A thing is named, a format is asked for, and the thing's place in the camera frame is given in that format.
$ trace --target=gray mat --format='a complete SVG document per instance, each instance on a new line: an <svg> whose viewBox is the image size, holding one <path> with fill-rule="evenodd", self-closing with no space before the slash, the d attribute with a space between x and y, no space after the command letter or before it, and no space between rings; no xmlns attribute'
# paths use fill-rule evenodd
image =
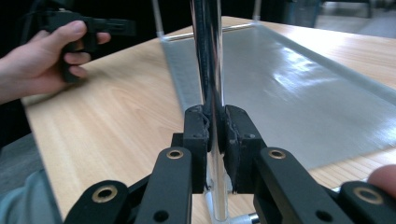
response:
<svg viewBox="0 0 396 224"><path fill-rule="evenodd" d="M182 110L201 103L191 38L163 41ZM396 92L263 27L223 34L224 95L306 169L396 145Z"/></svg>
<svg viewBox="0 0 396 224"><path fill-rule="evenodd" d="M3 147L0 154L0 194L23 186L30 174L43 168L31 134Z"/></svg>

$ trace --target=chrome pole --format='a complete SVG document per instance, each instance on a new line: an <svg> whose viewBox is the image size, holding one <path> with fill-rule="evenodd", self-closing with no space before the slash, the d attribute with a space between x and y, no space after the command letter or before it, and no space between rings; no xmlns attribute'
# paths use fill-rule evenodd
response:
<svg viewBox="0 0 396 224"><path fill-rule="evenodd" d="M157 36L161 39L164 36L163 33L163 20L161 18L160 5L158 4L158 0L152 0L152 8L154 11L154 20L155 20L155 28L157 30Z"/></svg>
<svg viewBox="0 0 396 224"><path fill-rule="evenodd" d="M261 13L262 13L262 0L256 0L254 2L254 9L253 9L254 22L258 22L260 20Z"/></svg>
<svg viewBox="0 0 396 224"><path fill-rule="evenodd" d="M222 87L222 32L220 0L191 0L192 26L204 97L204 113L210 119L211 152L208 168L214 217L228 218L223 147L224 99Z"/></svg>

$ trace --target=finger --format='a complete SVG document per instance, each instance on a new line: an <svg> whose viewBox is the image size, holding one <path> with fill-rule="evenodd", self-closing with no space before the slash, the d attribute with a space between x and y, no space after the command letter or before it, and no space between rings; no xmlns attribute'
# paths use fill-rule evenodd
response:
<svg viewBox="0 0 396 224"><path fill-rule="evenodd" d="M111 35L109 33L98 33L96 36L98 39L98 44L105 44L111 39Z"/></svg>
<svg viewBox="0 0 396 224"><path fill-rule="evenodd" d="M66 53L64 55L64 61L69 64L84 64L91 60L91 55L89 53Z"/></svg>
<svg viewBox="0 0 396 224"><path fill-rule="evenodd" d="M77 65L70 66L69 71L71 74L75 75L76 77L86 77L88 75L87 70Z"/></svg>
<svg viewBox="0 0 396 224"><path fill-rule="evenodd" d="M367 182L376 185L396 199L396 165L386 165L374 170Z"/></svg>
<svg viewBox="0 0 396 224"><path fill-rule="evenodd" d="M87 27L83 21L72 21L49 35L43 42L44 47L48 50L60 50L66 44L82 38L86 32Z"/></svg>
<svg viewBox="0 0 396 224"><path fill-rule="evenodd" d="M35 36L32 37L32 39L29 40L28 43L33 43L33 42L35 42L39 39L42 39L44 37L47 37L49 35L50 35L50 33L48 33L47 31L44 31L44 30L39 31L37 34L35 34Z"/></svg>

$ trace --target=metal rod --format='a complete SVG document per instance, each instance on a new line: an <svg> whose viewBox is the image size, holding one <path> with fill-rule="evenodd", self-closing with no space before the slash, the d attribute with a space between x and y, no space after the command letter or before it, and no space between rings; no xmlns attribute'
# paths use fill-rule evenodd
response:
<svg viewBox="0 0 396 224"><path fill-rule="evenodd" d="M160 5L158 4L158 0L152 0L152 8L154 10L154 19L155 19L155 28L157 30L157 36L159 38L163 38L163 21L161 18Z"/></svg>
<svg viewBox="0 0 396 224"><path fill-rule="evenodd" d="M229 217L225 221L217 221L213 216L213 204L212 204L212 193L208 190L205 191L205 200L207 209L209 211L210 219L212 224L259 224L259 216L257 213L245 214L238 217Z"/></svg>
<svg viewBox="0 0 396 224"><path fill-rule="evenodd" d="M261 14L262 14L262 0L256 0L254 2L253 21L254 22L259 21Z"/></svg>
<svg viewBox="0 0 396 224"><path fill-rule="evenodd" d="M241 30L241 29L247 29L247 28L251 28L254 27L253 24L248 23L248 24L241 24L241 25L233 25L233 26L224 26L222 28L222 32L230 32L230 31L234 31L234 30ZM188 39L188 38L192 38L194 37L194 33L187 33L187 34L183 34L183 35L169 35L169 36L165 36L164 39L166 39L166 41L177 41L177 40L182 40L182 39Z"/></svg>
<svg viewBox="0 0 396 224"><path fill-rule="evenodd" d="M214 217L228 218L225 169L220 155L223 146L224 100L222 88L222 34L220 0L191 0L192 26L197 50L204 113L210 119L209 170Z"/></svg>

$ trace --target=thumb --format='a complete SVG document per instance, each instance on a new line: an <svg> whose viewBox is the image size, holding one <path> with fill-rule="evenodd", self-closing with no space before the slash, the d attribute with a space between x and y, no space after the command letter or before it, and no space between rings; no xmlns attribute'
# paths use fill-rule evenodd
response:
<svg viewBox="0 0 396 224"><path fill-rule="evenodd" d="M60 50L68 43L82 38L87 32L87 27L83 21L72 21L65 26L61 26L43 41L44 48L50 50Z"/></svg>

